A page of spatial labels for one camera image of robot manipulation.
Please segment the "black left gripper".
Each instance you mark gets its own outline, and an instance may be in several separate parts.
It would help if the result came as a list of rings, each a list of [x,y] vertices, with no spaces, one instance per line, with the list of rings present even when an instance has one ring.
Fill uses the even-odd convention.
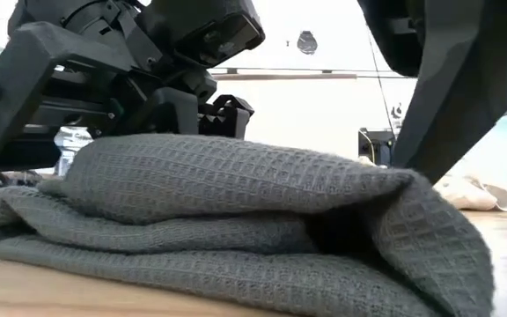
[[[21,26],[0,54],[0,172],[54,166],[64,126],[92,138],[153,133],[145,103],[163,87],[193,94],[199,111],[217,83],[194,67],[158,77],[128,53],[48,22]]]

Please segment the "grey towel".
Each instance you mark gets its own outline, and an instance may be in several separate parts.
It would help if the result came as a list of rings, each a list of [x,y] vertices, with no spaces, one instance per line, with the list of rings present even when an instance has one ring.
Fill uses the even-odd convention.
[[[491,317],[495,292],[419,173],[216,136],[101,138],[1,188],[0,259],[308,317]]]

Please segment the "white checked towel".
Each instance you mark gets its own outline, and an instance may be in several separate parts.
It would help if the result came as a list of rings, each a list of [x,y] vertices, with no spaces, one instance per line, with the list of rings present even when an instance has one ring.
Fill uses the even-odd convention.
[[[507,212],[507,172],[462,158],[432,187],[459,210]]]

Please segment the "black equipment box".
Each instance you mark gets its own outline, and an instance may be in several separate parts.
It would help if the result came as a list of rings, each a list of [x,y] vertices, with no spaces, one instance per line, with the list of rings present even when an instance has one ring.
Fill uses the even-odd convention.
[[[358,155],[367,157],[379,166],[390,166],[393,161],[394,133],[389,129],[358,131]]]

